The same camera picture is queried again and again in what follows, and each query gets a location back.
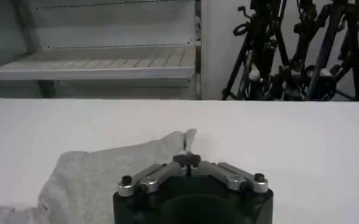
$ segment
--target white cabinet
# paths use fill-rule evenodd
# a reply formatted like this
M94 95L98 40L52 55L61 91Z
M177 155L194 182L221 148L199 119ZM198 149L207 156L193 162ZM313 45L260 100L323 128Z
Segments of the white cabinet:
M195 0L0 2L0 81L45 80L57 97L196 95Z

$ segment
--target metal bracket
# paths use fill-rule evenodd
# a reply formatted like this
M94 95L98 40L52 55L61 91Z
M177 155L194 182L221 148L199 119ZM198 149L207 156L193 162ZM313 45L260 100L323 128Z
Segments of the metal bracket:
M185 172L177 162L172 162L166 166L154 164L134 177L124 176L118 183L118 194L122 197L133 196L138 186L143 187L146 193L150 194L156 192L169 177L183 175Z
M256 173L253 175L227 163L216 165L202 161L198 168L193 170L193 174L211 175L233 191L242 191L243 186L250 186L254 192L260 194L268 191L268 180L263 174Z
M210 175L233 191L243 191L244 187L250 187L259 194L268 191L268 181L261 173L253 175L227 163L216 165L201 161L200 156L187 153L174 156L174 161L167 165L154 164L134 177L124 176L118 183L118 194L122 197L133 196L137 193L138 187L144 193L151 194L157 192L160 185L169 177L185 175Z

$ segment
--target white tabletop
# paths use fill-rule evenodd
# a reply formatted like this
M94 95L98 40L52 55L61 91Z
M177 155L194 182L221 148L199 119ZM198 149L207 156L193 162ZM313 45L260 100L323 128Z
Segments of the white tabletop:
M35 206L63 152L189 128L203 159L266 175L274 223L359 223L359 103L0 100L0 205Z

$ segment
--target black equipment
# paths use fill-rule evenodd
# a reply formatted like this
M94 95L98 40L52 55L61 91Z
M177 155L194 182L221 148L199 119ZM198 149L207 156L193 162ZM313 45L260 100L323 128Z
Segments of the black equipment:
M359 0L356 0L354 4L349 3L348 0L333 0L331 4L327 4L322 8L320 14L317 13L313 0L301 0L300 2L297 0L300 23L294 26L294 32L299 35L299 41L291 60L286 55L286 48L282 34L280 34L280 23L282 22L286 2L275 0L267 1L267 3L263 5L268 5L269 12L264 13L265 15L272 15L271 17L264 16L265 18L272 18L269 20L264 19L267 20L266 25L264 25L266 26L265 29L268 30L267 32L254 32L250 29L252 26L255 30L256 27L262 27L262 23L254 19L261 14L257 8L255 8L255 14L251 17L250 23L239 26L247 28L245 30L247 36L227 88L223 91L222 99L227 100L231 96L236 100L330 100L335 94L341 94L348 99L359 100ZM310 43L318 30L325 27L327 20L329 21L327 31L316 64L306 67L305 61ZM340 65L335 65L328 70L326 66L335 36L344 29L345 23L347 23L347 32L339 55L342 62ZM273 35L275 35L276 42L271 38ZM260 47L255 47L255 43L264 43L264 45L258 44ZM274 51L268 51L273 47L267 48L267 46L274 46L274 50L278 46L280 49L283 65L280 66L278 74L270 74ZM263 56L259 59L259 57L256 57L258 54L268 55L269 57ZM236 96L231 92L231 89L241 64L244 65L244 72L240 89ZM257 66L255 72L260 71L260 76L259 78L255 76L256 79L249 79L249 74L254 71L253 64ZM348 96L336 89L336 84L351 69L353 69L354 74L355 97ZM245 89L248 86L251 86L251 88L246 91Z
M336 34L344 28L345 21L347 21L348 30L339 56L339 58L343 60L343 63L340 67L334 66L332 69L333 72L339 72L338 68L344 68L343 72L345 73L332 75L336 75L335 82L337 82L350 68L353 68L355 100L359 100L359 0L356 0L355 4L349 4L348 0L333 0L332 4L325 5L319 18L316 20L316 26L314 27L316 32L320 27L324 27L328 17L329 25L311 76L311 82L307 89L305 100L316 99L315 95L321 69L327 66Z
M191 153L124 176L113 196L116 224L271 224L272 202L263 174Z
M230 75L227 87L224 89L223 100L232 97L236 100L259 99L262 93L269 88L269 74L271 72L274 52L278 47L284 65L289 65L288 54L282 37L281 23L285 13L286 0L251 1L251 9L255 10L252 16L246 14L244 6L238 10L244 13L249 23L244 23L233 31L235 36L247 34ZM243 75L237 95L232 93L232 87L244 65ZM259 75L250 79L252 66L259 69Z

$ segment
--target black tripod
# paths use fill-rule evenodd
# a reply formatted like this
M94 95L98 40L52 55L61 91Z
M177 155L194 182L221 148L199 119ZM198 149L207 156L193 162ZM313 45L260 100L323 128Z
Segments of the black tripod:
M285 7L286 0L252 0L251 9L255 10L255 14L251 17L246 15L245 7L238 9L251 21L238 26L233 31L235 36L247 35L228 84L222 92L223 100L227 100L229 96L236 100L262 99L262 93L269 88L269 75L277 47L280 51L283 65L289 65L290 62L281 31ZM234 95L232 87L242 64L244 65L243 76L238 94ZM251 73L252 65L259 68L259 76L251 80L251 90L246 91L250 84L249 74Z
M343 65L344 70L353 69L355 100L359 100L359 0L356 0L355 4L349 4L348 0L333 0L332 4L325 5L316 20L316 26L309 32L309 36L316 33L320 27L324 27L328 17L329 25L315 68L311 73L311 81L305 95L305 100L316 99L321 70L327 66L336 34L343 29L345 21L347 21L348 31L341 49L341 57L346 58ZM338 75L336 79L340 80L341 77L342 75Z

